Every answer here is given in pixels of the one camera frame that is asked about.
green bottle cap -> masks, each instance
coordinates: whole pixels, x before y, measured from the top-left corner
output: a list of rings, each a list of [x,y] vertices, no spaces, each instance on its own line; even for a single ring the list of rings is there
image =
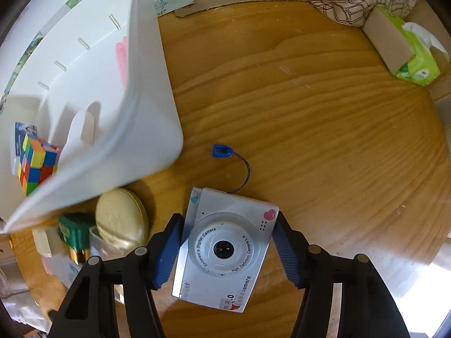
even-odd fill
[[[83,213],[62,214],[58,218],[58,234],[76,252],[89,249],[89,228],[95,225],[93,216]]]

white tissue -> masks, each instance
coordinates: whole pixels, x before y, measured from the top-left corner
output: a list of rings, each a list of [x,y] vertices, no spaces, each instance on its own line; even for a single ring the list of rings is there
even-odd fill
[[[445,47],[438,41],[438,39],[429,30],[424,29],[421,25],[417,23],[408,22],[402,26],[402,29],[412,32],[415,34],[421,43],[423,43],[428,49],[435,47],[442,51],[446,55],[446,59],[449,61],[449,54]]]

blue gripper pad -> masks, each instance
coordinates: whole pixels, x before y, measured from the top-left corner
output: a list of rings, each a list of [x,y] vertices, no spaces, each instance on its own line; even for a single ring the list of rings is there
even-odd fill
[[[182,240],[184,217],[180,214],[172,215],[164,231],[152,236],[147,248],[150,250],[149,260],[155,266],[152,283],[155,290],[167,282],[172,267],[179,253]]]
[[[285,216],[279,212],[272,231],[272,240],[276,244],[287,278],[297,288],[302,288],[301,269],[305,266],[305,253],[308,248],[308,242],[304,235],[299,231],[292,230]]]

lens ring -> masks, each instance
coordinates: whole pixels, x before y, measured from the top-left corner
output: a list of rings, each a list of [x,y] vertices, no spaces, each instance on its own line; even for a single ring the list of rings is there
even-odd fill
[[[233,255],[234,247],[230,241],[221,240],[215,244],[213,252],[218,258],[227,259]]]
[[[261,252],[260,233],[245,218],[231,212],[219,212],[200,219],[188,238],[188,254],[194,265],[215,276],[228,276],[252,268]],[[216,256],[213,247],[218,241],[234,247],[227,259]]]

pink heart sticker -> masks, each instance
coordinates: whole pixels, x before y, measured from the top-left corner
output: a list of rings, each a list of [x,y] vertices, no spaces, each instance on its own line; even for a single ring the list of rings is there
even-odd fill
[[[265,220],[271,221],[275,218],[276,216],[276,210],[269,210],[267,212],[265,212],[265,214],[263,215],[263,217],[265,218]]]

